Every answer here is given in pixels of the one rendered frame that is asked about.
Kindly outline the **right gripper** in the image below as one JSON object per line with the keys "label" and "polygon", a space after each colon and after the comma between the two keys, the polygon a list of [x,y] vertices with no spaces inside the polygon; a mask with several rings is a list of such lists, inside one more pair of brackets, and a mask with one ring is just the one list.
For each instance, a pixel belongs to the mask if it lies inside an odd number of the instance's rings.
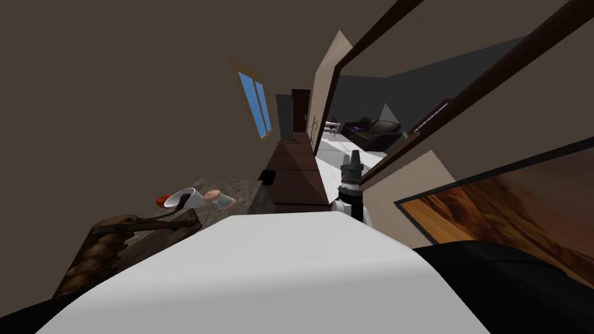
{"label": "right gripper", "polygon": [[351,157],[345,155],[341,166],[341,184],[343,186],[360,186],[364,171],[364,165],[361,164],[360,151],[353,150]]}

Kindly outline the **black sofa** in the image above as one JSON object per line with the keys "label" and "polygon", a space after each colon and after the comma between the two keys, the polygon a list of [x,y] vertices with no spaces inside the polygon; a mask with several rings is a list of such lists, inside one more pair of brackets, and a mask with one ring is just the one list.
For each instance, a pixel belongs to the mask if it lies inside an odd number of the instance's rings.
{"label": "black sofa", "polygon": [[385,152],[402,137],[397,122],[364,117],[342,126],[340,134],[364,151]]}

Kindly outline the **brown wooden cabinet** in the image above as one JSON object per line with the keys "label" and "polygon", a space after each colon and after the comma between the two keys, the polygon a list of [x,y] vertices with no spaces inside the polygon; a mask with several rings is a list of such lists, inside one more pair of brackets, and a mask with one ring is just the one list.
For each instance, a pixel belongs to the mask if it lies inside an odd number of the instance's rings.
{"label": "brown wooden cabinet", "polygon": [[276,213],[331,210],[307,133],[280,140],[264,170],[277,171],[274,184],[264,185]]}

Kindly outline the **dark brown door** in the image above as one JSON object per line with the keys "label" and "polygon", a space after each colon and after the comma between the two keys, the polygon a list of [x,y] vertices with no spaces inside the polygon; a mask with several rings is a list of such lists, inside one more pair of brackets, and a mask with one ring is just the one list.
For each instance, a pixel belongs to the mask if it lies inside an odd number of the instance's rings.
{"label": "dark brown door", "polygon": [[293,132],[306,132],[311,90],[293,89]]}

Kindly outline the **blue window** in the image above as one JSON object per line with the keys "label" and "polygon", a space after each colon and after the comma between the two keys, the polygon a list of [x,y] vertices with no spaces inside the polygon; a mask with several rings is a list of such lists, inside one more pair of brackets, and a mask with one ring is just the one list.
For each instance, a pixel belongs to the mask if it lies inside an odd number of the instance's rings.
{"label": "blue window", "polygon": [[258,136],[264,141],[272,132],[264,86],[258,80],[253,79],[241,71],[238,72],[238,76],[255,122]]}

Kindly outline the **white cup with pink top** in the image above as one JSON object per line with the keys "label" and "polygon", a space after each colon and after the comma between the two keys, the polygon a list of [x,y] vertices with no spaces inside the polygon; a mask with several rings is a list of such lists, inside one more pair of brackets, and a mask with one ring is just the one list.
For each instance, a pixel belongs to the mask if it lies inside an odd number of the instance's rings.
{"label": "white cup with pink top", "polygon": [[220,190],[208,191],[203,196],[203,200],[204,202],[211,202],[221,209],[231,209],[233,206],[237,205],[236,199],[224,195]]}

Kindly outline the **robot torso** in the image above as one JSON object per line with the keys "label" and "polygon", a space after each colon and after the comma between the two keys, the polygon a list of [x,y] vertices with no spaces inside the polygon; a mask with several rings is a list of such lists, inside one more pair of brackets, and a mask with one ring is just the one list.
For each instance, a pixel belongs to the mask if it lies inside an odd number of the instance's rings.
{"label": "robot torso", "polygon": [[37,334],[489,334],[413,249],[341,212],[236,215]]}

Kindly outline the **white mug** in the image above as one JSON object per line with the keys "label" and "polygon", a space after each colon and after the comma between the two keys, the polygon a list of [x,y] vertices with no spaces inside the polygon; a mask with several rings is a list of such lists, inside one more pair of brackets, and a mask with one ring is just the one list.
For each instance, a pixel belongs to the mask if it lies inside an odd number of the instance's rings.
{"label": "white mug", "polygon": [[175,209],[195,209],[205,204],[204,197],[195,188],[187,188],[180,190],[170,197],[168,197],[163,203],[165,208]]}

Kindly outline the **brown wooden tray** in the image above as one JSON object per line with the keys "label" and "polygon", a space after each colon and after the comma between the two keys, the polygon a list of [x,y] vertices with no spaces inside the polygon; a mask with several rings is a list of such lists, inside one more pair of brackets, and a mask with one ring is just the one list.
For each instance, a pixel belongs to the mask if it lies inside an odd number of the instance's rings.
{"label": "brown wooden tray", "polygon": [[95,224],[54,296],[91,288],[194,235],[202,224],[194,209],[170,221],[137,215],[111,217]]}

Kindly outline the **orange-brown framed wall picture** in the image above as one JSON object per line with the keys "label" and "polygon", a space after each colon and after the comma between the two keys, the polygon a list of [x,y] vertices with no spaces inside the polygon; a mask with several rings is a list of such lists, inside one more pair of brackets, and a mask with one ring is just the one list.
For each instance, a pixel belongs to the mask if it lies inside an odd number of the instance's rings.
{"label": "orange-brown framed wall picture", "polygon": [[433,244],[512,246],[594,288],[594,137],[407,197]]}

